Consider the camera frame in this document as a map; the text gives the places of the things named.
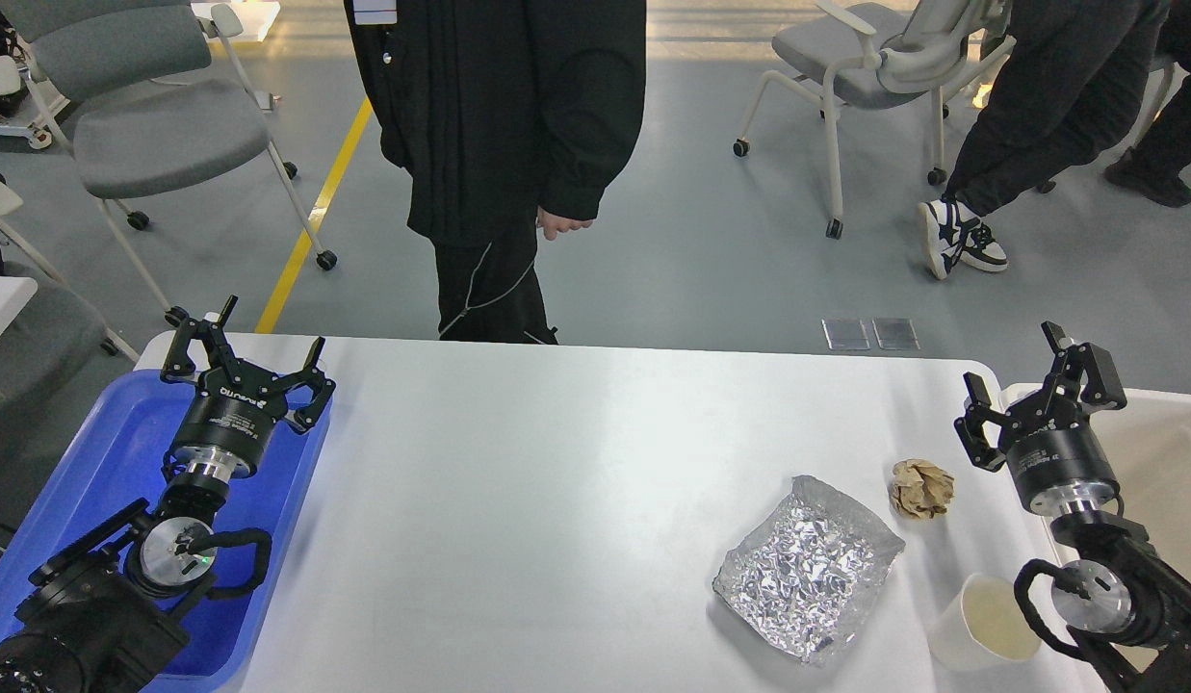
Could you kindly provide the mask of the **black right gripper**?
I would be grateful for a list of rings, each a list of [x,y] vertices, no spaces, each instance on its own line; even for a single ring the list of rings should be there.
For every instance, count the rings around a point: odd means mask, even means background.
[[[1120,481],[1091,429],[1091,414],[1125,408],[1125,387],[1109,351],[1075,343],[1054,321],[1041,330],[1054,355],[1041,399],[1019,399],[1008,416],[992,407],[983,377],[965,372],[968,402],[953,429],[974,468],[994,473],[1008,461],[1022,508],[1041,517],[1100,510],[1120,498]],[[1000,429],[998,448],[984,433],[987,423]]]

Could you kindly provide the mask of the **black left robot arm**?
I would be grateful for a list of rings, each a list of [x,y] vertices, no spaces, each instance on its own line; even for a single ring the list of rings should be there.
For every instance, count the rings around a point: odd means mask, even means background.
[[[176,310],[160,372],[92,408],[0,563],[0,692],[222,683],[266,618],[336,389]]]

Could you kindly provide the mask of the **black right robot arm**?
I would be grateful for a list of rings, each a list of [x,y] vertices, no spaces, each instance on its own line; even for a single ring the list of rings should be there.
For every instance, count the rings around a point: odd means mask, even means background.
[[[1109,513],[1122,487],[1091,426],[1125,408],[1114,356],[1041,325],[1053,361],[1039,391],[996,411],[983,377],[953,422],[971,464],[1008,469],[1021,506],[1049,519],[1074,561],[1030,560],[1014,579],[1025,625],[1053,651],[1087,662],[1111,692],[1191,692],[1191,583],[1151,544],[1146,527]]]

